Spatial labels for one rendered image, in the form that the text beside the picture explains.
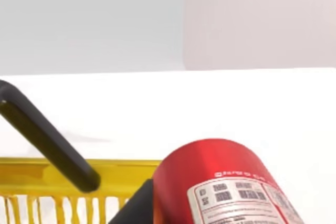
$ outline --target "can label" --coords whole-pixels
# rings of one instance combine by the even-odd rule
[[[252,178],[211,179],[187,196],[195,224],[304,224],[283,193]]]

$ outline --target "shopping basket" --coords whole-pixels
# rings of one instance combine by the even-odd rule
[[[107,223],[107,199],[115,197],[122,208],[159,164],[84,160],[18,89],[4,81],[0,81],[0,114],[47,158],[0,158],[4,224],[24,224],[23,216],[25,223],[45,224],[41,214],[44,197],[53,199],[58,224],[91,224],[94,219]],[[79,199],[85,202],[86,220],[77,213]],[[65,200],[70,217],[65,213]]]

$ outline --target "can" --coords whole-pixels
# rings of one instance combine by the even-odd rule
[[[303,224],[257,155],[230,140],[182,146],[161,162],[153,183],[169,224]]]

